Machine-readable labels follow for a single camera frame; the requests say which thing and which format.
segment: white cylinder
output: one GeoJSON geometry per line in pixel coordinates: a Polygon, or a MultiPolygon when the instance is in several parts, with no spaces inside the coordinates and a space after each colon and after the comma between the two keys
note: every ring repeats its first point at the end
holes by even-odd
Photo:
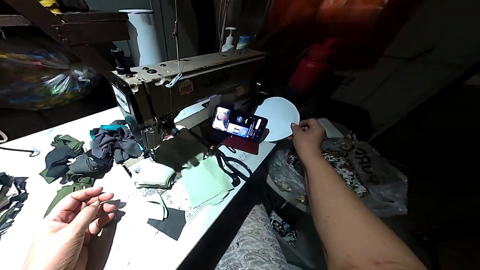
{"type": "Polygon", "coordinates": [[[153,10],[127,9],[119,12],[128,13],[130,40],[127,43],[133,63],[137,66],[145,66],[163,62],[153,10]]]}

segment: sewing machine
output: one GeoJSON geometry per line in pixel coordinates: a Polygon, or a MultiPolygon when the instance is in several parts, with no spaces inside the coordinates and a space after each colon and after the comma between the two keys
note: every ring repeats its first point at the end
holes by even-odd
{"type": "MultiPolygon", "coordinates": [[[[166,135],[180,134],[174,119],[183,108],[213,95],[250,89],[262,78],[265,62],[264,53],[242,49],[128,68],[123,51],[112,53],[117,68],[110,81],[117,103],[136,140],[153,159],[166,135]],[[173,84],[179,72],[182,75],[173,84]]],[[[193,114],[181,125],[192,128],[207,118],[193,114]]]]}

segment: red fire extinguisher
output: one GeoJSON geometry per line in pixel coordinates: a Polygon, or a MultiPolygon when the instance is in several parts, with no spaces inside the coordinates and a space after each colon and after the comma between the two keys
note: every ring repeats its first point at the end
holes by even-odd
{"type": "Polygon", "coordinates": [[[307,57],[300,60],[297,69],[290,77],[288,86],[301,93],[309,93],[322,75],[330,70],[327,61],[334,53],[332,46],[336,41],[337,39],[328,38],[323,44],[315,43],[311,46],[307,57]]]}

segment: phone screen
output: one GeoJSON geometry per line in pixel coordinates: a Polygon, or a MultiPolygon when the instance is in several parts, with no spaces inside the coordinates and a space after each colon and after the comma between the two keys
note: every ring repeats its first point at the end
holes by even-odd
{"type": "Polygon", "coordinates": [[[212,127],[258,142],[262,137],[268,120],[239,110],[229,110],[217,106],[212,127]]]}

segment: black scissors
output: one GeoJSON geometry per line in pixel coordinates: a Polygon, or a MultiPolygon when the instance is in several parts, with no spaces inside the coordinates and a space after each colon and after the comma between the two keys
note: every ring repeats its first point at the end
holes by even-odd
{"type": "Polygon", "coordinates": [[[220,151],[220,149],[218,149],[218,147],[212,144],[209,144],[205,139],[201,138],[195,132],[191,130],[189,130],[189,132],[190,134],[192,134],[192,136],[194,136],[197,140],[199,140],[203,145],[205,145],[208,148],[209,156],[216,157],[218,165],[223,170],[223,172],[225,172],[228,176],[232,178],[233,187],[237,187],[238,185],[240,185],[240,178],[242,178],[244,181],[250,180],[250,177],[252,176],[253,173],[245,163],[243,163],[242,161],[236,158],[227,157],[222,151],[220,151]],[[249,175],[247,176],[244,173],[240,172],[232,163],[236,163],[242,166],[248,172],[249,175]]]}

